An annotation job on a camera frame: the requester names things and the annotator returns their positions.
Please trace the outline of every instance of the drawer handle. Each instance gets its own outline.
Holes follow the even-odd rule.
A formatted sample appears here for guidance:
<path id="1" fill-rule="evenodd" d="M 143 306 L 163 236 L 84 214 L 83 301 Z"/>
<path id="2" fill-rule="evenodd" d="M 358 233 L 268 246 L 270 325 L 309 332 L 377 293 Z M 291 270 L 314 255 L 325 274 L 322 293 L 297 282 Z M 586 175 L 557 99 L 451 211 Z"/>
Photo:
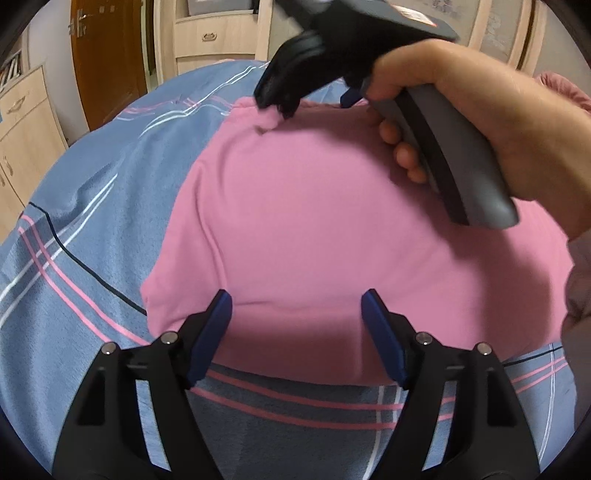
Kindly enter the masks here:
<path id="1" fill-rule="evenodd" d="M 217 33 L 215 32 L 211 32 L 211 33 L 206 33 L 201 40 L 203 41 L 214 41 L 217 38 Z"/>
<path id="2" fill-rule="evenodd" d="M 27 98 L 26 95 L 23 95 L 22 97 L 20 97 L 16 102 L 14 102 L 14 105 L 12 105 L 9 109 L 8 109 L 8 113 L 14 113 L 18 110 L 21 109 L 22 104 L 25 103 L 25 98 Z"/>
<path id="3" fill-rule="evenodd" d="M 8 173 L 12 177 L 14 175 L 14 170 L 12 169 L 10 163 L 8 163 L 8 160 L 6 159 L 6 155 L 4 155 L 4 163 L 6 164 L 6 168 L 8 169 Z"/>

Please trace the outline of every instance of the finger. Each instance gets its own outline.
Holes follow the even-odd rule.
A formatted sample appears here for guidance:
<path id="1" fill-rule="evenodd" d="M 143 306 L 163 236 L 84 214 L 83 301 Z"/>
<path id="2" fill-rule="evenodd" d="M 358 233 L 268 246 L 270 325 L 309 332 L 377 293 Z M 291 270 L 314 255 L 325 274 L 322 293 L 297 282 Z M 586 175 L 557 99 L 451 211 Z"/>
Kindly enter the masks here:
<path id="1" fill-rule="evenodd" d="M 371 125 L 372 127 L 377 127 L 382 122 L 384 117 L 380 115 L 375 108 L 370 106 L 366 111 L 365 119 L 367 120 L 369 125 Z"/>
<path id="2" fill-rule="evenodd" d="M 414 183 L 427 183 L 427 173 L 422 168 L 409 170 L 407 175 Z"/>
<path id="3" fill-rule="evenodd" d="M 394 149 L 394 158 L 398 165 L 407 170 L 421 167 L 418 151 L 407 143 L 402 142 Z"/>
<path id="4" fill-rule="evenodd" d="M 404 87 L 437 83 L 445 58 L 442 51 L 449 42 L 426 40 L 397 48 L 380 57 L 374 64 L 366 92 L 372 100 L 395 98 Z"/>
<path id="5" fill-rule="evenodd" d="M 400 133 L 398 125 L 392 124 L 386 120 L 379 125 L 379 136 L 389 145 L 397 145 L 402 140 L 402 134 Z"/>

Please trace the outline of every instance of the blue bedsheet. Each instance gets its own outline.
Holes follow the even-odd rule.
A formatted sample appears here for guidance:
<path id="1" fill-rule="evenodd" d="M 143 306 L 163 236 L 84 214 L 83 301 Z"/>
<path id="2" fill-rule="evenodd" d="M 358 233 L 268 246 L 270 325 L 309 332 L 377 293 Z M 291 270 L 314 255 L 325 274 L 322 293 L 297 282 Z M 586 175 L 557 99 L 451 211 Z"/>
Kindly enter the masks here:
<path id="1" fill-rule="evenodd" d="M 204 67 L 132 104 L 62 156 L 0 246 L 0 406 L 46 468 L 101 344 L 153 340 L 139 287 L 157 259 L 177 192 L 264 67 Z M 344 91 L 337 81 L 311 99 L 337 102 Z M 508 367 L 543 465 L 573 431 L 572 375 L 560 346 L 552 347 L 558 350 Z M 139 398 L 151 457 L 166 466 L 145 388 Z M 366 478 L 403 399 L 396 387 L 306 385 L 219 366 L 190 394 L 220 470 L 235 479 Z M 431 463 L 443 453 L 452 406 L 442 411 Z M 261 449 L 270 452 L 267 466 Z"/>

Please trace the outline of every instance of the wooden cabinet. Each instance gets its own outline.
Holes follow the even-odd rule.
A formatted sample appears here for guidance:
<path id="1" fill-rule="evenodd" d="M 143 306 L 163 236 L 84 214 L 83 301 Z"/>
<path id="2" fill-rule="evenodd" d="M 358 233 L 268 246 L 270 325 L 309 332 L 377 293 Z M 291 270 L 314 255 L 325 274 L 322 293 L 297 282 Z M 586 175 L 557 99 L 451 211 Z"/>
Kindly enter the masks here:
<path id="1" fill-rule="evenodd" d="M 23 204 L 65 151 L 48 99 L 0 139 L 0 163 Z"/>
<path id="2" fill-rule="evenodd" d="M 14 193 L 3 169 L 0 168 L 0 242 L 14 228 L 23 206 Z"/>
<path id="3" fill-rule="evenodd" d="M 273 0 L 258 14 L 235 10 L 189 15 L 187 0 L 154 1 L 158 84 L 221 60 L 268 60 Z"/>
<path id="4" fill-rule="evenodd" d="M 257 15 L 252 10 L 181 18 L 174 26 L 179 74 L 223 59 L 254 59 Z"/>
<path id="5" fill-rule="evenodd" d="M 43 68 L 19 78 L 0 95 L 0 242 L 51 166 L 66 139 L 47 96 Z"/>

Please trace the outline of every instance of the door handle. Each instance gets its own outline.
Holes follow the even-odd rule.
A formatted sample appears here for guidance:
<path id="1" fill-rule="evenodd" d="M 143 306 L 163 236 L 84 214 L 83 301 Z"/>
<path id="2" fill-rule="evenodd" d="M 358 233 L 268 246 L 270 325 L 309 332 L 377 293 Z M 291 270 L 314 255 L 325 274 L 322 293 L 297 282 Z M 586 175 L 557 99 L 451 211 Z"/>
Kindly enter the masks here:
<path id="1" fill-rule="evenodd" d="M 14 104 L 8 109 L 7 113 L 14 113 L 18 110 L 21 109 L 22 104 L 25 103 L 25 98 L 27 98 L 26 95 L 23 95 L 22 97 L 20 97 L 16 102 L 14 102 Z"/>
<path id="2" fill-rule="evenodd" d="M 12 177 L 14 175 L 14 170 L 12 169 L 10 163 L 8 163 L 8 160 L 6 159 L 6 155 L 4 155 L 4 163 L 6 164 L 6 168 L 8 169 L 8 173 Z"/>
<path id="3" fill-rule="evenodd" d="M 88 17 L 93 17 L 93 14 L 85 14 L 84 10 L 79 8 L 76 11 L 76 38 L 83 37 L 86 34 L 86 25 L 82 25 L 82 21 Z"/>

